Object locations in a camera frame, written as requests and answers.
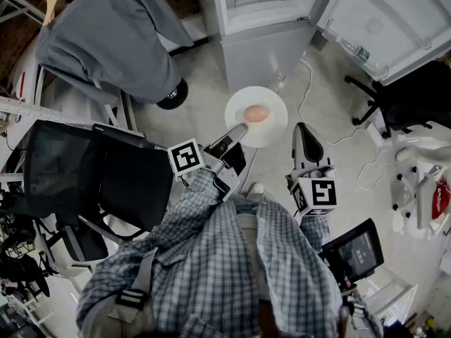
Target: black office chair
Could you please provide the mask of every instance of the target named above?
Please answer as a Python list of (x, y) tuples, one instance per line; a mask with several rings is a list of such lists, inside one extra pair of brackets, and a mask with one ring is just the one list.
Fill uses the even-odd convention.
[[(45, 277), (54, 273), (57, 272), (52, 269), (41, 270), (36, 263), (36, 260), (27, 254), (24, 254), (20, 258), (11, 258), (4, 252), (0, 255), (0, 278), (20, 284), (24, 282), (25, 288), (27, 288), (34, 297), (39, 293), (50, 296), (49, 286), (47, 285)], [(31, 282), (35, 282), (39, 287), (37, 291), (31, 287)]]
[[(52, 232), (42, 221), (47, 218), (51, 212), (33, 211), (27, 205), (24, 194), (1, 192), (3, 200), (0, 204), (0, 212), (14, 214), (14, 224), (20, 226), (20, 229), (14, 233), (0, 246), (0, 255), (16, 244), (24, 242), (33, 242), (37, 234), (44, 246), (45, 253), (52, 263), (55, 263), (51, 248), (60, 239), (64, 244), (74, 261), (96, 261), (108, 256), (108, 249), (102, 236), (84, 224), (76, 215), (56, 214), (56, 230)], [(37, 231), (32, 222), (36, 222)]]
[(16, 249), (19, 244), (33, 244), (36, 239), (33, 221), (24, 215), (16, 215), (8, 229), (14, 232), (0, 244), (0, 256), (6, 254), (9, 249)]
[(353, 118), (355, 126), (363, 124), (378, 108), (381, 109), (386, 132), (382, 137), (391, 137), (391, 129), (408, 133), (409, 127), (423, 125), (431, 129), (433, 121), (451, 129), (451, 102), (447, 98), (451, 87), (451, 70), (445, 63), (431, 61), (410, 74), (383, 86), (372, 84), (373, 89), (353, 77), (345, 81), (366, 92), (373, 101), (362, 119)]
[[(162, 221), (172, 181), (168, 154), (143, 137), (103, 125), (86, 130), (38, 120), (32, 127), (24, 167), (27, 207), (55, 213), (63, 226), (79, 219), (118, 244), (128, 242)], [(104, 223), (108, 214), (140, 230), (120, 236)], [(72, 254), (84, 260), (79, 249)]]

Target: refrigerator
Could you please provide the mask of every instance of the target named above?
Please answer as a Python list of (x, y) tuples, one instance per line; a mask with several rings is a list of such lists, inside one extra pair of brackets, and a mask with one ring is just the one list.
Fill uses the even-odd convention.
[(200, 0), (231, 92), (277, 84), (316, 31), (388, 85), (451, 49), (451, 0)]

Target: chair leg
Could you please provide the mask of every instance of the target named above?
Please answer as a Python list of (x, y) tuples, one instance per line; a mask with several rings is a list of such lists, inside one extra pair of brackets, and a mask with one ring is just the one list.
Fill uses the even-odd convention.
[(378, 93), (381, 92), (381, 90), (384, 88), (384, 86), (380, 82), (373, 81), (371, 83), (371, 87), (376, 90)]
[(379, 105), (378, 104), (373, 104), (371, 106), (371, 108), (366, 112), (366, 114), (364, 115), (364, 117), (362, 119), (358, 119), (358, 118), (353, 118), (352, 119), (352, 124), (354, 126), (358, 126), (358, 125), (362, 125), (370, 116), (372, 113), (374, 113), (376, 110), (378, 110)]
[(56, 234), (54, 234), (50, 239), (46, 240), (47, 242), (47, 246), (49, 247), (49, 249), (55, 245), (55, 243), (60, 240), (64, 235), (63, 231), (57, 232)]
[(382, 138), (384, 139), (388, 139), (392, 137), (392, 130), (390, 129), (390, 126), (388, 124), (387, 121), (387, 117), (385, 116), (385, 113), (382, 111), (382, 118), (383, 118), (383, 122), (385, 123), (385, 129), (386, 129), (386, 133), (382, 133)]
[(110, 239), (112, 242), (115, 242), (118, 245), (122, 245), (124, 243), (131, 242), (134, 238), (140, 236), (145, 232), (145, 230), (140, 229), (136, 233), (129, 235), (127, 237), (124, 237), (123, 235), (116, 234), (113, 232), (108, 225), (106, 225), (103, 222), (100, 222), (99, 224), (95, 224), (85, 217), (81, 216), (80, 214), (77, 215), (78, 219), (80, 219), (84, 224), (86, 224), (88, 227), (90, 227), (95, 232), (98, 232), (99, 234), (103, 235), (105, 238)]
[(35, 218), (36, 223), (43, 228), (47, 233), (49, 233), (50, 235), (55, 235), (55, 232), (51, 232), (49, 230), (49, 228), (44, 224), (44, 222), (42, 220), (40, 220), (39, 218)]
[(366, 92), (371, 98), (373, 98), (374, 100), (377, 100), (377, 94), (374, 90), (368, 88), (365, 84), (362, 84), (359, 80), (355, 80), (353, 77), (350, 76), (345, 76), (345, 81), (347, 83), (352, 83), (354, 84), (356, 87), (358, 87), (360, 90), (363, 90), (364, 92)]

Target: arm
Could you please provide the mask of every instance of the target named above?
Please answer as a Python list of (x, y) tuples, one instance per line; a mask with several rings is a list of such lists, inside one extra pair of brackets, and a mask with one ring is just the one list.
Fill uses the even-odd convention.
[(311, 247), (318, 253), (321, 247), (330, 241), (328, 217), (303, 217), (300, 225), (301, 231), (309, 241)]
[(99, 103), (114, 105), (118, 97), (96, 88), (87, 76), (80, 60), (64, 49), (60, 49), (57, 44), (58, 42), (55, 41), (49, 48), (43, 46), (37, 50), (36, 59), (39, 64)]
[(131, 287), (146, 252), (154, 247), (164, 250), (175, 246), (199, 230), (219, 203), (218, 197), (219, 192), (213, 186), (213, 174), (201, 169), (158, 227), (144, 239), (119, 247), (113, 256), (99, 263), (80, 295), (77, 308), (79, 329), (88, 311), (96, 303)]
[(153, 246), (168, 249), (200, 230), (220, 203), (219, 191), (213, 186), (213, 173), (201, 169), (182, 194), (179, 202), (164, 216), (150, 234)]

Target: wire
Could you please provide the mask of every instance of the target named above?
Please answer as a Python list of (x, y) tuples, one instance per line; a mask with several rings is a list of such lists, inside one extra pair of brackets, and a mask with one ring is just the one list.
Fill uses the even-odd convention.
[[(307, 70), (308, 70), (309, 73), (310, 73), (310, 81), (309, 81), (309, 87), (307, 88), (307, 90), (305, 91), (305, 94), (304, 94), (304, 100), (302, 101), (301, 105), (299, 106), (297, 112), (299, 113), (299, 116), (301, 117), (301, 119), (303, 119), (304, 123), (307, 124), (307, 121), (305, 120), (305, 118), (304, 118), (304, 117), (302, 116), (302, 114), (301, 114), (301, 110), (302, 110), (302, 107), (304, 106), (305, 102), (307, 101), (307, 97), (309, 96), (309, 92), (310, 92), (310, 89), (311, 89), (311, 82), (312, 82), (312, 80), (313, 80), (313, 68), (312, 68), (311, 65), (310, 65), (309, 63), (307, 63), (305, 60), (301, 59), (301, 62), (306, 66)], [(359, 175), (357, 176), (356, 184), (357, 184), (357, 186), (358, 186), (360, 189), (366, 190), (366, 191), (368, 191), (368, 192), (372, 192), (372, 191), (377, 187), (378, 183), (385, 177), (385, 174), (387, 173), (386, 170), (385, 170), (385, 168), (379, 164), (379, 156), (381, 155), (381, 152), (382, 152), (383, 143), (382, 143), (381, 149), (380, 149), (379, 152), (378, 152), (378, 147), (377, 147), (375, 141), (373, 140), (373, 138), (371, 137), (371, 135), (368, 134), (368, 132), (366, 132), (365, 129), (361, 129), (361, 128), (355, 130), (355, 131), (352, 133), (352, 135), (350, 135), (350, 136), (348, 136), (348, 137), (343, 137), (343, 138), (341, 138), (340, 140), (336, 141), (335, 143), (331, 143), (331, 142), (328, 142), (328, 143), (329, 143), (330, 145), (337, 145), (337, 144), (341, 143), (342, 141), (344, 141), (344, 140), (346, 140), (346, 139), (351, 139), (351, 138), (353, 138), (353, 137), (356, 135), (356, 133), (359, 132), (359, 131), (364, 132), (365, 135), (367, 135), (367, 136), (371, 139), (371, 141), (374, 143), (374, 149), (375, 149), (375, 153), (376, 153), (376, 158), (374, 159), (374, 161), (365, 163), (365, 165), (364, 165), (364, 166), (362, 167), (362, 169), (360, 170)], [(379, 167), (379, 168), (382, 168), (383, 174), (382, 174), (382, 176), (381, 176), (379, 179), (376, 180), (375, 185), (374, 185), (371, 189), (368, 189), (368, 188), (365, 188), (365, 187), (363, 187), (363, 186), (361, 186), (361, 185), (359, 184), (359, 179), (360, 179), (360, 175), (362, 175), (362, 172), (364, 171), (365, 167), (366, 167), (367, 165), (371, 165), (371, 164), (374, 164), (374, 163), (377, 163), (378, 167)]]
[(244, 183), (242, 184), (242, 186), (241, 186), (240, 194), (241, 194), (242, 188), (245, 187), (245, 185), (246, 185), (246, 183), (247, 183), (247, 180), (249, 179), (249, 174), (251, 173), (252, 163), (254, 162), (255, 157), (257, 156), (258, 151), (259, 151), (259, 148), (256, 148), (256, 149), (255, 149), (254, 157), (252, 158), (251, 163), (249, 164), (249, 169), (247, 169), (247, 174), (246, 174), (245, 182), (244, 182)]
[(27, 149), (12, 149), (10, 146), (9, 146), (9, 143), (8, 143), (8, 130), (5, 130), (5, 138), (6, 138), (6, 145), (8, 146), (8, 148), (9, 148), (9, 150), (11, 150), (11, 151), (15, 151), (15, 150), (17, 150), (17, 151), (24, 151), (24, 150), (27, 150)]
[(306, 120), (304, 119), (304, 117), (301, 114), (301, 109), (304, 106), (305, 102), (307, 101), (307, 97), (309, 96), (309, 92), (310, 92), (310, 89), (311, 89), (311, 82), (313, 81), (313, 68), (305, 60), (301, 59), (301, 62), (307, 67), (307, 70), (310, 73), (310, 81), (309, 81), (309, 87), (307, 88), (307, 90), (304, 93), (304, 100), (302, 100), (301, 105), (299, 105), (299, 108), (297, 109), (297, 112), (299, 113), (299, 116), (301, 117), (301, 119), (303, 119), (304, 123), (307, 123)]
[(185, 179), (183, 179), (182, 177), (180, 177), (180, 179), (182, 180), (182, 183), (183, 185), (185, 185), (185, 187), (188, 188), (190, 186)]

